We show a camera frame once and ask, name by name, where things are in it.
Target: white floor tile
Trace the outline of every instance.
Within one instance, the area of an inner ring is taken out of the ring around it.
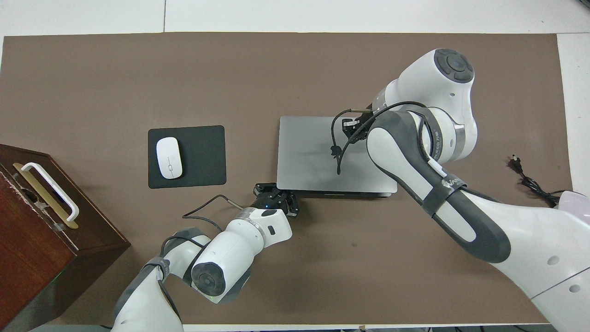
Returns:
[[[590,9],[575,0],[167,0],[166,31],[590,32]]]
[[[573,189],[590,196],[590,34],[559,34],[557,42]]]
[[[0,41],[7,35],[162,32],[164,3],[164,0],[0,0]]]

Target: black mouse pad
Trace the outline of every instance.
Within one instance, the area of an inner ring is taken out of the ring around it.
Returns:
[[[178,141],[182,175],[166,179],[160,172],[156,143],[164,137]],[[223,126],[159,128],[147,132],[147,183],[150,188],[225,184],[225,129]]]

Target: table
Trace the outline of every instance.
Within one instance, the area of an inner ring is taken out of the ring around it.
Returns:
[[[364,107],[405,66],[439,44],[461,50],[476,68],[472,98],[480,125],[476,151],[447,167],[501,200],[542,206],[525,195],[504,162],[518,149],[526,169],[546,179],[544,185],[569,186],[562,87],[550,79],[559,77],[556,42],[554,35],[476,34],[6,38],[0,107],[10,126],[3,126],[0,139],[50,152],[133,243],[63,321],[107,321],[108,304],[156,253],[163,235],[190,225],[180,219],[184,212],[220,191],[242,204],[251,201],[254,183],[276,174],[281,115],[329,116]],[[382,51],[352,52],[350,45]],[[406,47],[400,51],[396,45]],[[522,84],[513,75],[518,72],[544,84]],[[523,132],[522,123],[532,118],[538,121]],[[252,130],[261,123],[268,124],[263,131]],[[148,129],[217,124],[227,133],[225,186],[148,189]],[[555,163],[543,164],[546,160]],[[482,165],[489,167],[485,176]],[[184,322],[544,321],[516,286],[464,253],[405,193],[389,201],[303,200],[301,209],[292,226],[294,239],[260,255],[236,302],[212,306],[171,279],[167,287]],[[210,207],[207,213],[225,224],[235,210]],[[385,222],[388,218],[394,222]],[[95,309],[91,313],[89,306]],[[327,307],[332,312],[326,314]]]

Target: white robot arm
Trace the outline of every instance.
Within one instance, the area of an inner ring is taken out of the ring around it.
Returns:
[[[183,331],[163,282],[172,274],[213,303],[230,302],[250,277],[262,249],[291,238],[288,216],[295,196],[275,184],[257,184],[257,199],[211,240],[196,227],[181,229],[162,244],[125,289],[115,309],[113,331]]]
[[[456,51],[434,50],[418,59],[373,101],[373,111],[386,111],[367,123],[368,153],[461,247],[518,285],[557,330],[586,331],[590,225],[570,213],[571,204],[502,204],[469,190],[440,165],[464,158],[475,146],[473,78],[470,63]],[[403,100],[427,107],[388,106]],[[566,195],[579,200],[574,206],[585,204],[590,215],[586,197]]]

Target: laptop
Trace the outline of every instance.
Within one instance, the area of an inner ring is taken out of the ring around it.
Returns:
[[[389,197],[397,183],[373,164],[366,141],[350,144],[336,174],[331,155],[332,135],[329,116],[282,116],[278,133],[277,187],[311,196]],[[334,125],[336,144],[344,148],[348,140],[342,121]]]

